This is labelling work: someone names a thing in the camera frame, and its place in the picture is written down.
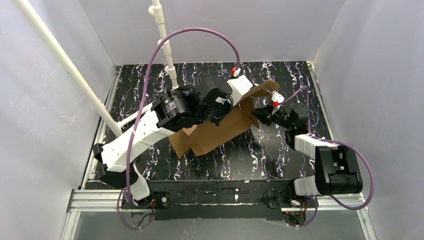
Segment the brown cardboard box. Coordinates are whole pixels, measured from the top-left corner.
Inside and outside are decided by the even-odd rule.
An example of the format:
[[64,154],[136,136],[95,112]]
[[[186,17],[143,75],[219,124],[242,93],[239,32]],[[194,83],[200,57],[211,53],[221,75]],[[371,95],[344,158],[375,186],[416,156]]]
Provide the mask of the brown cardboard box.
[[252,125],[258,128],[259,121],[252,114],[255,108],[254,98],[269,97],[272,93],[268,90],[277,90],[279,87],[280,85],[273,80],[252,86],[232,111],[222,119],[219,126],[206,121],[171,135],[168,139],[177,158],[181,159],[190,150],[197,157],[203,156],[244,133]]

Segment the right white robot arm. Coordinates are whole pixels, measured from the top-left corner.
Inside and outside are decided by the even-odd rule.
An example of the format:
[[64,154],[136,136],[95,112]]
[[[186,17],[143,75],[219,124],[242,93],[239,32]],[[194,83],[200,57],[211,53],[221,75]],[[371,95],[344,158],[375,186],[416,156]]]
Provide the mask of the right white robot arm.
[[285,142],[293,150],[315,161],[313,176],[291,181],[288,192],[294,196],[330,196],[359,194],[363,180],[355,151],[351,146],[334,144],[310,132],[309,107],[303,103],[292,107],[272,101],[252,113],[262,124],[275,123],[286,129]]

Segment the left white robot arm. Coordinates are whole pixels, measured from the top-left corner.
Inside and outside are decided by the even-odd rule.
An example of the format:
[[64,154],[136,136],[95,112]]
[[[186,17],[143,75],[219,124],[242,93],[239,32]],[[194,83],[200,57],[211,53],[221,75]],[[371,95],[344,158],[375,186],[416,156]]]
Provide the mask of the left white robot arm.
[[229,81],[218,78],[165,92],[121,136],[92,147],[94,158],[103,166],[100,180],[116,189],[125,189],[131,195],[127,201],[139,204],[151,191],[133,163],[135,158],[183,128],[206,121],[217,125],[233,108],[235,92]]

